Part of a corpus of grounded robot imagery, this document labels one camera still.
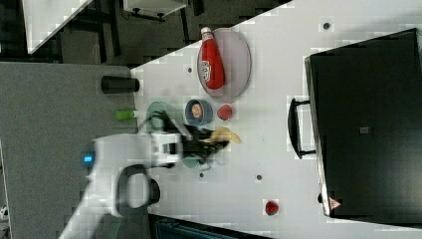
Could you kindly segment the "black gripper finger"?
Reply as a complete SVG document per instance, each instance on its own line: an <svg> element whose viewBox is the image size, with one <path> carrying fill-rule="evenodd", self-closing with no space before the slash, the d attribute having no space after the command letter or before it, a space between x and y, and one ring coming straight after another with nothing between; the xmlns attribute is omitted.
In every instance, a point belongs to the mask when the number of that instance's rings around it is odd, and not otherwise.
<svg viewBox="0 0 422 239"><path fill-rule="evenodd" d="M218 151L224 149L228 144L228 140L207 142L206 149L208 153L217 153Z"/></svg>
<svg viewBox="0 0 422 239"><path fill-rule="evenodd" d="M213 130L192 125L190 127L190 133L194 140L200 141L209 138L212 135Z"/></svg>

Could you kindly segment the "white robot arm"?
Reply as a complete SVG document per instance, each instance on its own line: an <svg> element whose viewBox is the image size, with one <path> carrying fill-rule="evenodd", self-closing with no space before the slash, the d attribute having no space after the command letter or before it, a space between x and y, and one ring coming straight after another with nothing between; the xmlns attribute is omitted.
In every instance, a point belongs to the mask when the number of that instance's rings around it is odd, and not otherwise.
<svg viewBox="0 0 422 239"><path fill-rule="evenodd" d="M148 175L154 167L172 168L183 159L201 164L223 150L235 136L228 128L200 128L155 112L162 128L121 133L94 140L94 163L81 202L58 239L92 239L103 217L125 218L159 201L158 183Z"/></svg>

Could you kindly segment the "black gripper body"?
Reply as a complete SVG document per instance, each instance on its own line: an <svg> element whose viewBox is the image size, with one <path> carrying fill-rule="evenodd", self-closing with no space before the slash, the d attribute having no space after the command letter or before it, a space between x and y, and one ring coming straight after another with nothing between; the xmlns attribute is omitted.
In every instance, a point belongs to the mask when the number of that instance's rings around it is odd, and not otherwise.
<svg viewBox="0 0 422 239"><path fill-rule="evenodd" d="M190 133L189 124L179 124L178 122L174 123L179 130L179 133L182 133L182 130L188 131ZM200 163L204 163L207 160L207 157L210 153L207 152L205 140L194 140L191 134L191 139L188 139L186 135L181 136L181 145L182 145L182 157L193 156L199 159Z"/></svg>

